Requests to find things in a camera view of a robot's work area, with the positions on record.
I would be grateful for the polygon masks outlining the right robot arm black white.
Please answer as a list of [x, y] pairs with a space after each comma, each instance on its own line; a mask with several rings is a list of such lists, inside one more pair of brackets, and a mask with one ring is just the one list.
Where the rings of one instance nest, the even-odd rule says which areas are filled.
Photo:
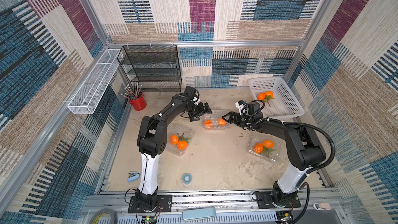
[[271, 194], [276, 208], [285, 207], [296, 199], [306, 177], [333, 161], [335, 144], [325, 131], [314, 125], [264, 117], [264, 101], [239, 101], [236, 106], [238, 112], [225, 114], [222, 116], [224, 121], [244, 130], [275, 136], [286, 143], [289, 164], [282, 177], [274, 183]]

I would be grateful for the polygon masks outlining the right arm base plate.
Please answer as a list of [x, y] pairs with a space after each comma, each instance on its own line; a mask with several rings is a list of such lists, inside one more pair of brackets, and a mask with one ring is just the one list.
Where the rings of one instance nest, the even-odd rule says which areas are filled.
[[254, 191], [252, 199], [257, 202], [259, 209], [300, 208], [302, 206], [297, 191], [290, 194], [278, 191]]

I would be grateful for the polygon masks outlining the orange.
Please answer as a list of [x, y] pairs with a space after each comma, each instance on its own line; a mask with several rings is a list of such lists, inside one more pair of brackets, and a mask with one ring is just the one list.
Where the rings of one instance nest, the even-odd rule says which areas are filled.
[[265, 98], [266, 98], [266, 94], [265, 94], [264, 92], [259, 93], [259, 95], [258, 95], [258, 97], [257, 97], [257, 99], [258, 99], [258, 100], [261, 100], [261, 101], [264, 101]]
[[266, 91], [266, 92], [264, 92], [264, 94], [265, 94], [265, 96], [267, 96], [269, 98], [273, 98], [274, 97], [274, 94], [273, 94], [272, 91]]

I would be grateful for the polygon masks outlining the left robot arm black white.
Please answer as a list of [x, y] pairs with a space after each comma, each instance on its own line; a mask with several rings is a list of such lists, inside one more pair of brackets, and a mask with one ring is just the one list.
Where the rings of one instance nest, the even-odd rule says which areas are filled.
[[157, 174], [160, 156], [167, 144], [167, 128], [178, 115], [185, 112], [188, 113], [191, 122], [212, 113], [208, 103], [200, 101], [199, 91], [187, 86], [184, 92], [174, 95], [159, 113], [142, 119], [137, 139], [142, 171], [140, 185], [135, 191], [135, 200], [139, 206], [148, 210], [158, 206]]

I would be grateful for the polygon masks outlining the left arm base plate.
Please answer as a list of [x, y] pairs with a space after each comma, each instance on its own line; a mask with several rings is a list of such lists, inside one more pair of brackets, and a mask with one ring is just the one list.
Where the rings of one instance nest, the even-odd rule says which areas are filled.
[[128, 213], [168, 213], [171, 212], [172, 195], [133, 196], [129, 203]]

